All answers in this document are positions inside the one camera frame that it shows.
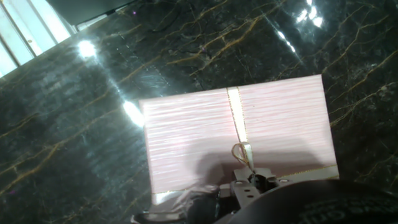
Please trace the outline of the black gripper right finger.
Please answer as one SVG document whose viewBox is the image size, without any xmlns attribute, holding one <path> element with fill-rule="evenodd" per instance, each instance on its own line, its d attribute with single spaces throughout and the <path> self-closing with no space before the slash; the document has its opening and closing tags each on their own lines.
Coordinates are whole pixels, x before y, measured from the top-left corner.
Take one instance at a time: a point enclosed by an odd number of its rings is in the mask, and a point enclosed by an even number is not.
<svg viewBox="0 0 398 224">
<path fill-rule="evenodd" d="M 249 168 L 236 169 L 228 184 L 220 185 L 219 217 L 232 217 L 240 209 L 247 207 L 262 194 L 280 187 L 279 180 L 267 168 L 254 171 Z"/>
</svg>

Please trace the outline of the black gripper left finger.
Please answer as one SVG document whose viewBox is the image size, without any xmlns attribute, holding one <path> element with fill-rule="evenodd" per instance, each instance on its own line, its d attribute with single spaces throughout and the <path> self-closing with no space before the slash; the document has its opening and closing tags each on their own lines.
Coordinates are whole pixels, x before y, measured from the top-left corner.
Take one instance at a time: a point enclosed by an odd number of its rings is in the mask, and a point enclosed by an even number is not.
<svg viewBox="0 0 398 224">
<path fill-rule="evenodd" d="M 212 224 L 220 213 L 220 188 L 199 185 L 161 194 L 159 202 L 131 217 L 133 224 Z"/>
</svg>

